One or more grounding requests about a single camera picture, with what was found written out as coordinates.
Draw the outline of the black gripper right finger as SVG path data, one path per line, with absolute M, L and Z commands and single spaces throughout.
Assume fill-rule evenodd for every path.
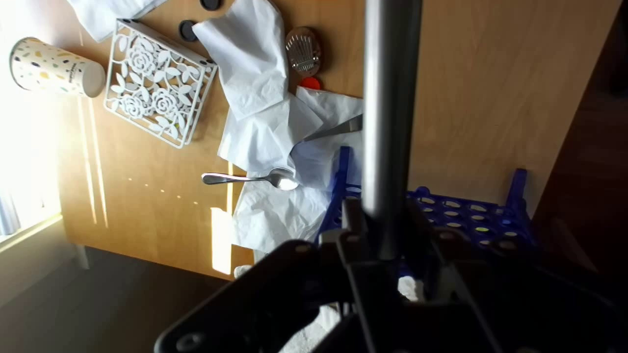
M 430 353 L 473 353 L 485 349 L 485 333 L 447 253 L 467 245 L 451 235 L 441 239 L 416 204 L 404 208 L 406 261 L 422 282 L 420 300 L 410 304 L 410 341 Z

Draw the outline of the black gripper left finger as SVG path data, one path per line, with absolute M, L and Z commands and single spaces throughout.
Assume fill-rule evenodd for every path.
M 373 261 L 363 245 L 363 212 L 359 202 L 341 202 L 335 210 L 337 221 L 326 231 L 326 241 L 337 251 L 343 280 L 345 298 L 349 306 L 345 321 L 335 331 L 335 337 L 343 345 L 361 347 L 365 353 L 375 353 L 373 333 L 369 325 L 369 294 L 367 274 L 373 268 Z

